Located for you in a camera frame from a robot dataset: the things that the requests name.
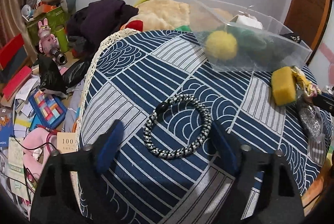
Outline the wooden door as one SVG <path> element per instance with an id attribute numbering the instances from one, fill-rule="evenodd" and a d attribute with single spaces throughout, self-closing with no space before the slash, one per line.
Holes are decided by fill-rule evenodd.
<path id="1" fill-rule="evenodd" d="M 284 25 L 310 49 L 306 64 L 314 57 L 327 28 L 332 0 L 292 0 Z"/>

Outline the silver steel wool bag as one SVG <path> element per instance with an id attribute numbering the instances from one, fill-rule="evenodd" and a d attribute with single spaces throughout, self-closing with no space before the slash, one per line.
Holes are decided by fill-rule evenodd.
<path id="1" fill-rule="evenodd" d="M 300 98 L 297 111 L 302 128 L 308 138 L 308 154 L 314 162 L 320 162 L 324 151 L 323 121 L 317 107 Z"/>

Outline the green cardboard box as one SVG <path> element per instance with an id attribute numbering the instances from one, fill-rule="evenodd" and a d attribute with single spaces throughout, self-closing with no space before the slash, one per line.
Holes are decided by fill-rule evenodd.
<path id="1" fill-rule="evenodd" d="M 43 21 L 45 18 L 48 19 L 48 24 L 51 28 L 51 32 L 53 33 L 58 26 L 66 27 L 68 20 L 70 19 L 70 13 L 65 12 L 61 6 L 39 15 L 37 18 L 28 21 L 26 23 L 26 27 L 28 30 L 28 34 L 33 46 L 38 45 L 39 37 L 38 37 L 38 21 Z"/>

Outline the pink rabbit toy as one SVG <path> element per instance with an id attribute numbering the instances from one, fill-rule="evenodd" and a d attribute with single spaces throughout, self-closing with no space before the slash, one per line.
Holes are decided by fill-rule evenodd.
<path id="1" fill-rule="evenodd" d="M 50 54 L 52 48 L 59 48 L 59 43 L 54 34 L 51 33 L 51 28 L 48 24 L 48 19 L 38 22 L 38 49 L 43 54 Z"/>

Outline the blue white patterned tablecloth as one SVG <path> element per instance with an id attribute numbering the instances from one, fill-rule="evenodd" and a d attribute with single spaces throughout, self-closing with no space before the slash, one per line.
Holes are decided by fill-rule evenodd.
<path id="1" fill-rule="evenodd" d="M 118 223 L 216 223 L 233 183 L 210 138 L 188 156 L 165 160 L 146 147 L 171 152 L 189 147 L 203 131 L 197 99 L 214 123 L 262 153 L 284 153 L 298 191 L 315 181 L 333 137 L 331 115 L 321 111 L 324 151 L 308 154 L 296 106 L 279 107 L 269 72 L 218 72 L 192 33 L 175 30 L 105 39 L 89 73 L 80 114 L 79 143 L 91 144 L 115 120 L 124 137 L 102 194 Z"/>

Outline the green knitted cloth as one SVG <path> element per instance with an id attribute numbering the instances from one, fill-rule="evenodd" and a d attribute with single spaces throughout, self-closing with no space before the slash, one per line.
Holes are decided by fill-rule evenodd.
<path id="1" fill-rule="evenodd" d="M 233 34 L 238 43 L 238 54 L 248 57 L 258 65 L 268 64 L 273 56 L 273 42 L 258 33 L 241 27 L 228 26 L 226 31 Z"/>

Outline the white cloth piece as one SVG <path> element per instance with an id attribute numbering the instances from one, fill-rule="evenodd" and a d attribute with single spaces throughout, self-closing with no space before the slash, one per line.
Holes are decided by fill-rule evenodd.
<path id="1" fill-rule="evenodd" d="M 238 14 L 231 19 L 231 22 L 234 22 L 239 25 L 253 27 L 256 29 L 261 29 L 261 30 L 263 29 L 263 24 L 253 16 Z"/>

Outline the yellow sponge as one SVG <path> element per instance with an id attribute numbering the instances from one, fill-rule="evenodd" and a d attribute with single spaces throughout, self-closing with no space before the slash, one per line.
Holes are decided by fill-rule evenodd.
<path id="1" fill-rule="evenodd" d="M 296 83 L 290 67 L 285 66 L 272 73 L 271 87 L 277 106 L 289 105 L 296 101 Z"/>

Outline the floral fabric scrunchie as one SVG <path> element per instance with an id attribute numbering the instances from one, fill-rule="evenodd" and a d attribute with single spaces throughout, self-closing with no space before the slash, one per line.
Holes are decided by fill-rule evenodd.
<path id="1" fill-rule="evenodd" d="M 308 80 L 300 68 L 292 66 L 291 71 L 298 87 L 302 90 L 303 96 L 307 101 L 312 102 L 313 98 L 321 95 L 320 88 Z"/>

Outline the yellow felt ball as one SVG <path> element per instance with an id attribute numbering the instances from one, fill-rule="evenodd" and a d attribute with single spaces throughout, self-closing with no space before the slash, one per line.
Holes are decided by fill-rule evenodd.
<path id="1" fill-rule="evenodd" d="M 208 35 L 204 50 L 213 58 L 224 61 L 231 60 L 236 57 L 238 52 L 237 39 L 226 31 L 214 31 Z"/>

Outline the black plastic bag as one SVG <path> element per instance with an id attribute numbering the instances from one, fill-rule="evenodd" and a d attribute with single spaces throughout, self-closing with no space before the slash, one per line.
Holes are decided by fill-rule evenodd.
<path id="1" fill-rule="evenodd" d="M 87 74 L 92 56 L 86 56 L 72 64 L 63 74 L 56 62 L 50 58 L 38 55 L 38 70 L 40 75 L 39 89 L 43 93 L 67 96 L 67 90 L 76 86 Z"/>

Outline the clear plastic storage box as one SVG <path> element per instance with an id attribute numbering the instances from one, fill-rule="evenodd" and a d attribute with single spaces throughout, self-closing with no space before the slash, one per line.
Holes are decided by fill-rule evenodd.
<path id="1" fill-rule="evenodd" d="M 307 44 L 275 18 L 223 1 L 190 0 L 190 29 L 211 65 L 222 71 L 301 68 L 311 54 Z"/>

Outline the dark purple clothing pile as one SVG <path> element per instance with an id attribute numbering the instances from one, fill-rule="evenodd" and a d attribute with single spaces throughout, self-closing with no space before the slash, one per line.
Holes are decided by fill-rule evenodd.
<path id="1" fill-rule="evenodd" d="M 66 25 L 69 39 L 83 38 L 89 48 L 98 49 L 100 43 L 120 30 L 139 12 L 123 0 L 100 0 L 78 10 Z"/>

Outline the green bottle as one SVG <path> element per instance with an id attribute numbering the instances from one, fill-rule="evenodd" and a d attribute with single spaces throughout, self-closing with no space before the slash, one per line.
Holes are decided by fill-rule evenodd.
<path id="1" fill-rule="evenodd" d="M 69 50 L 69 47 L 64 26 L 57 26 L 54 34 L 58 40 L 60 51 L 66 53 Z"/>

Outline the beige plush blanket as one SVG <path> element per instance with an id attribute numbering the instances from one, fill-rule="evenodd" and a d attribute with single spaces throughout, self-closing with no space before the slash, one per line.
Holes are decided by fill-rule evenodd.
<path id="1" fill-rule="evenodd" d="M 137 5 L 138 14 L 122 26 L 138 31 L 177 30 L 188 26 L 190 30 L 214 30 L 221 25 L 221 17 L 226 21 L 233 19 L 233 14 L 214 8 L 213 14 L 204 8 L 174 0 L 148 0 Z"/>

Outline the colourful blue puzzle box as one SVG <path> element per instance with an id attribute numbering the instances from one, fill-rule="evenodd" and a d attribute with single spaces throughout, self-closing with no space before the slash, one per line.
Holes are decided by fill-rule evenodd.
<path id="1" fill-rule="evenodd" d="M 56 96 L 37 90 L 33 95 L 28 97 L 28 101 L 42 126 L 57 128 L 65 119 L 67 108 Z"/>

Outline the pink plush item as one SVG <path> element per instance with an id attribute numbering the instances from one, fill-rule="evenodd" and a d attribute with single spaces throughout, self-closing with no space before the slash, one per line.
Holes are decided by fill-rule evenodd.
<path id="1" fill-rule="evenodd" d="M 34 178 L 39 179 L 50 152 L 55 148 L 57 131 L 44 127 L 32 130 L 23 140 L 23 164 Z"/>

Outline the black white fabric bag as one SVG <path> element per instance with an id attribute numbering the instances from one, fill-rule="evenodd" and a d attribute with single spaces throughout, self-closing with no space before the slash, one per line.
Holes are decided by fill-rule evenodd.
<path id="1" fill-rule="evenodd" d="M 286 33 L 286 34 L 281 34 L 282 37 L 285 37 L 289 40 L 292 40 L 298 44 L 301 42 L 301 37 L 297 33 Z"/>

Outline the red box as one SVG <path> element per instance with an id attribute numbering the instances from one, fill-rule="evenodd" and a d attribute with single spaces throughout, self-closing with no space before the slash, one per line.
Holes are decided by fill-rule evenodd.
<path id="1" fill-rule="evenodd" d="M 32 74 L 32 61 L 18 34 L 1 48 L 1 96 L 8 103 Z"/>

